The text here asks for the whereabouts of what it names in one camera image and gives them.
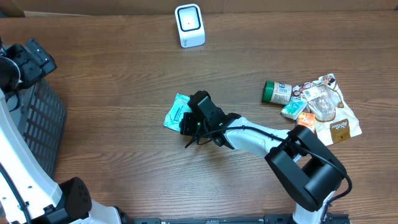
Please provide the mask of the teal wet wipes pack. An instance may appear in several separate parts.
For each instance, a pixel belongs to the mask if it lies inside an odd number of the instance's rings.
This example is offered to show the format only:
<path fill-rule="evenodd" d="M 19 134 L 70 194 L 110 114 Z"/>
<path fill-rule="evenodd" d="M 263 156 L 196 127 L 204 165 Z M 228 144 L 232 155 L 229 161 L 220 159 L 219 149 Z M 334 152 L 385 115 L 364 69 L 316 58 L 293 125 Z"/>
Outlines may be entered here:
<path fill-rule="evenodd" d="M 187 105 L 189 100 L 189 96 L 179 93 L 175 95 L 174 103 L 165 116 L 164 127 L 180 132 L 180 122 L 183 119 L 184 113 L 190 113 L 192 111 Z"/>

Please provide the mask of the green lid jar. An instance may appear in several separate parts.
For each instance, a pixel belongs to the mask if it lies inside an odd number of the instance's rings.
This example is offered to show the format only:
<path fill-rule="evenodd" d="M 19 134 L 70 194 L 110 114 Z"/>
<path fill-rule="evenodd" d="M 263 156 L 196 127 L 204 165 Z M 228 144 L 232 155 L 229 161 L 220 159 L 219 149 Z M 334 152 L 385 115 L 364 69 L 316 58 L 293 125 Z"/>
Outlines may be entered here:
<path fill-rule="evenodd" d="M 290 102 L 291 96 L 291 85 L 268 80 L 264 85 L 262 102 L 287 105 Z"/>

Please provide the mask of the small teal tissue pack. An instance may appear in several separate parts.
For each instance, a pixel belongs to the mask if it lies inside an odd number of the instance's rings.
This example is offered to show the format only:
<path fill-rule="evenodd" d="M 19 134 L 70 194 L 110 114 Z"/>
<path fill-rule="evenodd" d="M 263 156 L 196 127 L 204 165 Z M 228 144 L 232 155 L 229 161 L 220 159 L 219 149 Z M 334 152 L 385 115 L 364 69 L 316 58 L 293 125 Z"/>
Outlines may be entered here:
<path fill-rule="evenodd" d="M 285 105 L 281 111 L 281 115 L 292 120 L 296 120 L 301 112 L 307 107 L 308 102 L 301 97 L 291 97 L 289 103 Z"/>

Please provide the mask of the orange white small box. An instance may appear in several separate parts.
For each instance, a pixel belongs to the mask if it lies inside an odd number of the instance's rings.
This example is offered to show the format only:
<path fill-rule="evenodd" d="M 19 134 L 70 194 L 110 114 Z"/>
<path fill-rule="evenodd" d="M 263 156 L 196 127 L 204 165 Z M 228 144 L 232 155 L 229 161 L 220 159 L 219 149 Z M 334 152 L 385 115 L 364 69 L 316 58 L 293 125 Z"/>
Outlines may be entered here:
<path fill-rule="evenodd" d="M 302 125 L 315 133 L 315 115 L 313 113 L 301 112 L 296 120 L 296 125 Z"/>

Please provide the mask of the beige brown snack bag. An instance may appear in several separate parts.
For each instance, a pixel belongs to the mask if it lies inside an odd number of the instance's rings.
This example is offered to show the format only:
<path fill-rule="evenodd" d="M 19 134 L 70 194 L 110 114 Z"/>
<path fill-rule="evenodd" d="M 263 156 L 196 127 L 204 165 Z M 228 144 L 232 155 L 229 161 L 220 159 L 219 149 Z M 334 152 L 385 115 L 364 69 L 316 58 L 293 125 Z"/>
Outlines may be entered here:
<path fill-rule="evenodd" d="M 292 91 L 307 101 L 309 112 L 315 115 L 315 133 L 324 145 L 362 134 L 359 120 L 346 104 L 334 74 L 296 85 Z"/>

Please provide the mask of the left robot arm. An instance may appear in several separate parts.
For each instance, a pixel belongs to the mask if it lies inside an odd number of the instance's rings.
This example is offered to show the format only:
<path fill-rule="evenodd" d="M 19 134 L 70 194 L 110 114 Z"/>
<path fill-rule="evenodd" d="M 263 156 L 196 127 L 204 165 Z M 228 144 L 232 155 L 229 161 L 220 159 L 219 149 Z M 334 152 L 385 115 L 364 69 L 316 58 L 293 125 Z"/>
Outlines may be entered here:
<path fill-rule="evenodd" d="M 1 210 L 9 223 L 128 223 L 79 177 L 53 179 L 67 118 L 45 79 L 56 67 L 35 39 L 1 47 Z"/>

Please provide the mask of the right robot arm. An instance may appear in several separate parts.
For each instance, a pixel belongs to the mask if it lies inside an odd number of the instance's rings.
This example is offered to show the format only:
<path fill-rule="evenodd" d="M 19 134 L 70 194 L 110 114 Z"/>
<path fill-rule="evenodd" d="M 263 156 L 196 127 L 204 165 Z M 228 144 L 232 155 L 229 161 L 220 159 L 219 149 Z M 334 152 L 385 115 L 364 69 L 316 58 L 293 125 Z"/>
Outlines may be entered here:
<path fill-rule="evenodd" d="M 307 127 L 271 129 L 236 113 L 225 114 L 207 91 L 190 95 L 191 109 L 184 113 L 180 133 L 191 136 L 190 144 L 213 142 L 217 146 L 247 150 L 266 160 L 285 191 L 295 201 L 293 214 L 266 214 L 259 223 L 349 223 L 347 215 L 328 211 L 343 180 L 344 165 Z"/>

